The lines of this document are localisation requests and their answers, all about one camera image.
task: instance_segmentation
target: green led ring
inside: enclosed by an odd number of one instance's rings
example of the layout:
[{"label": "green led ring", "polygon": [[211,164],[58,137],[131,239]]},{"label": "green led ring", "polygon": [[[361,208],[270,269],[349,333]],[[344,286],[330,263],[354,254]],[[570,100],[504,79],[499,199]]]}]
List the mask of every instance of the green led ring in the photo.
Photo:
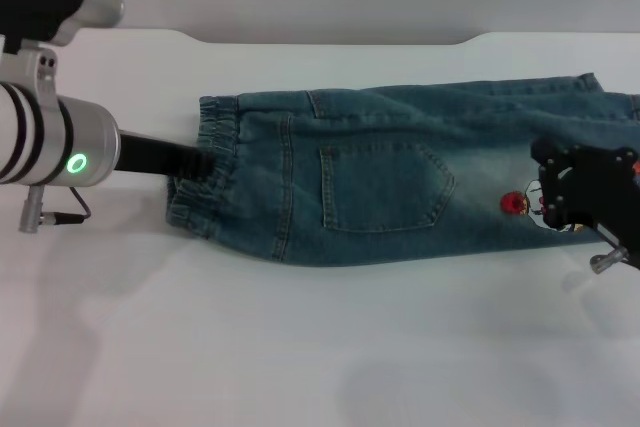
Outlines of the green led ring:
[{"label": "green led ring", "polygon": [[67,171],[70,174],[77,174],[84,170],[87,166],[87,156],[84,154],[76,154],[67,161]]}]

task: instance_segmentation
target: black cable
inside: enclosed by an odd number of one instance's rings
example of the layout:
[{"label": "black cable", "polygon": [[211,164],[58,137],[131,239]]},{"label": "black cable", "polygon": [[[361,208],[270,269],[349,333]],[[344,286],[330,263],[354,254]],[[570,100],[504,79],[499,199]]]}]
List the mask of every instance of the black cable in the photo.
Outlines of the black cable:
[{"label": "black cable", "polygon": [[89,208],[87,203],[84,201],[84,199],[80,196],[80,194],[78,193],[75,187],[69,187],[69,190],[71,191],[73,196],[76,198],[76,200],[80,202],[80,205],[82,206],[85,212],[83,215],[83,218],[84,220],[87,220],[89,217],[91,217],[91,209]]}]

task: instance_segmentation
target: back pocket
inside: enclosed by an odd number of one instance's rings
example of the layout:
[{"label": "back pocket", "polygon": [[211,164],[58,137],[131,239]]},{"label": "back pocket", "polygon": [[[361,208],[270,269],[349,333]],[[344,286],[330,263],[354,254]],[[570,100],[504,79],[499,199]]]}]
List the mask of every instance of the back pocket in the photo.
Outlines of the back pocket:
[{"label": "back pocket", "polygon": [[320,148],[324,226],[389,232],[433,226],[455,180],[424,144],[369,143]]}]

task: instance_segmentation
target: black stripe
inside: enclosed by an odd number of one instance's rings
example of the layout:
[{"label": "black stripe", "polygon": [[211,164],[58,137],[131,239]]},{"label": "black stripe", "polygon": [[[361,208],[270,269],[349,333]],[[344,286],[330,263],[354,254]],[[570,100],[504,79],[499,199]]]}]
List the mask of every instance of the black stripe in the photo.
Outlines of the black stripe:
[{"label": "black stripe", "polygon": [[44,180],[41,180],[37,184],[34,185],[45,185],[55,179],[62,169],[64,169],[64,164],[67,162],[67,159],[71,155],[71,151],[73,150],[73,121],[71,120],[71,116],[69,115],[69,111],[67,110],[67,106],[62,103],[60,99],[58,99],[58,105],[60,106],[60,113],[62,114],[62,120],[64,122],[64,149],[62,149],[62,157],[60,157],[60,162],[56,165],[56,168],[53,169]]},{"label": "black stripe", "polygon": [[11,172],[11,170],[18,163],[18,160],[20,160],[20,156],[22,155],[22,150],[24,149],[24,141],[27,138],[27,116],[24,113],[24,105],[22,105],[18,94],[16,94],[14,90],[5,82],[0,82],[0,85],[4,87],[4,90],[6,90],[11,97],[13,106],[16,109],[16,117],[18,118],[18,136],[16,137],[16,143],[13,147],[13,153],[11,154],[11,157],[9,157],[9,162],[7,162],[7,165],[5,165],[2,170],[0,170],[0,179],[2,179],[9,172]]},{"label": "black stripe", "polygon": [[11,177],[9,180],[2,182],[2,184],[11,184],[13,182],[17,182],[25,175],[27,175],[33,168],[35,163],[38,161],[38,157],[40,157],[40,152],[42,151],[42,144],[44,143],[44,121],[42,120],[42,112],[40,112],[40,105],[38,105],[38,101],[31,94],[31,92],[29,92],[24,87],[14,84],[11,84],[11,86],[18,89],[22,93],[22,95],[24,95],[25,98],[29,101],[31,112],[33,112],[33,123],[35,132],[33,139],[33,148],[31,149],[31,153],[29,154],[27,163],[24,164],[24,167],[22,167],[20,172]]}]

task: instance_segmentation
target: denim jeans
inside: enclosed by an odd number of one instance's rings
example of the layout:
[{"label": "denim jeans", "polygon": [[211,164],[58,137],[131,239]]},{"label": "denim jeans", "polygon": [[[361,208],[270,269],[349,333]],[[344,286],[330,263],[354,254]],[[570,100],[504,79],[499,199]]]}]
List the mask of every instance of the denim jeans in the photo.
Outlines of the denim jeans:
[{"label": "denim jeans", "polygon": [[198,145],[215,172],[169,179],[167,220],[315,266],[595,241],[542,221],[530,144],[640,149],[635,102],[591,74],[203,97]]}]

